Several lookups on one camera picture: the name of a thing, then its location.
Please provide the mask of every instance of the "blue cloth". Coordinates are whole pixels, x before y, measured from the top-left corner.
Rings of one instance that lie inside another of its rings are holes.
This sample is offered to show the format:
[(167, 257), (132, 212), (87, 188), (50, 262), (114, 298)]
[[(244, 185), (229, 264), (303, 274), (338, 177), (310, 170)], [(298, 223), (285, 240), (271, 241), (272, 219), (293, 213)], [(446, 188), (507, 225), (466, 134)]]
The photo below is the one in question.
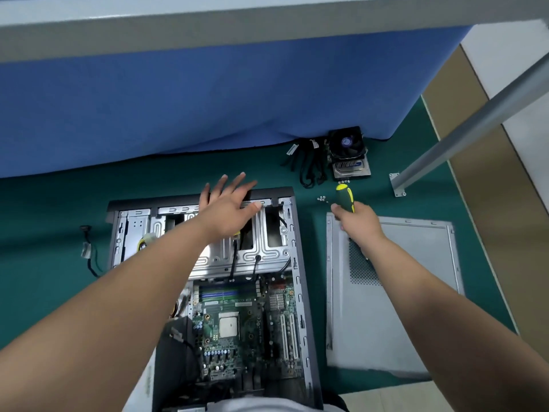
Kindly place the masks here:
[(387, 139), (467, 28), (0, 65), (0, 177), (361, 126)]

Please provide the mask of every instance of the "metal pole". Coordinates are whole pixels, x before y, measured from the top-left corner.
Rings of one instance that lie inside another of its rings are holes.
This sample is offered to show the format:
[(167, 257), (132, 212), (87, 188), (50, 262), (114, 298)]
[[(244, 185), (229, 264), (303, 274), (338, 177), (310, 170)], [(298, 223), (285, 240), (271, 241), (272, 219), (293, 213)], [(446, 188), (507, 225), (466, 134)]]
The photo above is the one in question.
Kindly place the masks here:
[(391, 179), (403, 190), (549, 92), (549, 53), (484, 104), (447, 137)]

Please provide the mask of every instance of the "green mat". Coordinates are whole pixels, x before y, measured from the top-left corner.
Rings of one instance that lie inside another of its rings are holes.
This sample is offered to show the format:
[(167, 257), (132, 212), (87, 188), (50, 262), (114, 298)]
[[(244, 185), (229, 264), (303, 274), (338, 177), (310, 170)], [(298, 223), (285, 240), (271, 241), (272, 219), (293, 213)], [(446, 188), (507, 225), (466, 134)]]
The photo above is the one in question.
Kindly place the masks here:
[[(435, 142), (436, 135), (420, 100), (393, 138), (367, 143), (373, 175), (351, 182), (355, 199), (371, 205), (379, 215), (452, 221), (467, 297), (513, 329), (448, 165), (409, 187), (407, 197), (393, 197), (388, 174), (404, 169)], [(110, 200), (199, 193), (206, 182), (215, 182), (223, 173), (232, 178), (245, 171), (248, 179), (258, 179), (260, 188), (294, 187), (323, 386), (346, 393), (405, 382), (387, 373), (326, 367), (324, 259), (329, 204), (316, 198), (325, 195), (332, 201), (337, 184), (330, 181), (304, 189), (296, 173), (280, 167), (288, 148), (285, 144), (154, 156), (0, 179), (0, 347), (94, 280), (80, 258), (80, 225), (93, 226), (91, 239), (98, 246), (100, 265), (105, 266), (111, 230), (104, 220)], [(189, 173), (198, 175), (191, 179)]]

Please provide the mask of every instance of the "person's left hand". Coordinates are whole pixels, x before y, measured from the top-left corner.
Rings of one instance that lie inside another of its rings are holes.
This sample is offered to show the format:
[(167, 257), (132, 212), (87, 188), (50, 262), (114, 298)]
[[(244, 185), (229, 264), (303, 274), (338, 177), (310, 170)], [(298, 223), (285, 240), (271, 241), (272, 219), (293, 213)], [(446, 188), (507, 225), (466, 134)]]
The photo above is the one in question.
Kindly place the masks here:
[(252, 181), (238, 187), (245, 176), (242, 172), (223, 189), (227, 182), (227, 175), (223, 175), (211, 193), (209, 183), (202, 190), (195, 219), (202, 224), (209, 243), (234, 235), (261, 209), (260, 202), (240, 208), (248, 191), (257, 184)]

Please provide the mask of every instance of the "screwdriver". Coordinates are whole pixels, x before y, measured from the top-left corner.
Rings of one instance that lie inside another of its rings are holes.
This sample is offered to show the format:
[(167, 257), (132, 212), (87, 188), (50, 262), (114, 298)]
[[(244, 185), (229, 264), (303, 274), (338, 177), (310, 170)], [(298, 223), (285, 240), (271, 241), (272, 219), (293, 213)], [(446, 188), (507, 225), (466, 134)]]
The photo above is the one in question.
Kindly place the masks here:
[(353, 192), (344, 183), (339, 184), (335, 187), (335, 193), (337, 195), (337, 203), (344, 210), (349, 211), (350, 213), (355, 212), (355, 200), (353, 198)]

